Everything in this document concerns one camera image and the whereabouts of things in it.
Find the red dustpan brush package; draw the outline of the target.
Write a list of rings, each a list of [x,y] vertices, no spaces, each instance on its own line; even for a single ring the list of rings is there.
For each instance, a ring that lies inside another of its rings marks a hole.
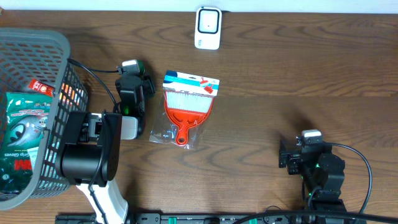
[[[149,141],[194,149],[210,117],[220,81],[168,70],[162,88],[159,112]]]

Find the green lid white jar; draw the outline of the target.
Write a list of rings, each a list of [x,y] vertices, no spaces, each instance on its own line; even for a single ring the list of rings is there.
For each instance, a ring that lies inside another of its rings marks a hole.
[[[137,66],[139,69],[139,75],[144,76],[146,69],[142,60],[137,60]]]

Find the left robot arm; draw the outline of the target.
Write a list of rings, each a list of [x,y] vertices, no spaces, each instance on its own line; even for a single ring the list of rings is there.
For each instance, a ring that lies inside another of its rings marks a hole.
[[[148,75],[116,80],[121,97],[115,112],[72,111],[55,160],[57,174],[78,187],[95,210],[93,223],[134,223],[115,176],[123,139],[138,138],[145,122],[145,100],[155,93]]]

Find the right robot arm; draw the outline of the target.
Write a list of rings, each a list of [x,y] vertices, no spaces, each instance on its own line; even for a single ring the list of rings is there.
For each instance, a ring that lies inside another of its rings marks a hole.
[[[296,146],[280,141],[279,167],[302,177],[304,208],[318,212],[345,212],[340,199],[345,179],[345,161],[332,153],[323,141],[299,141]]]

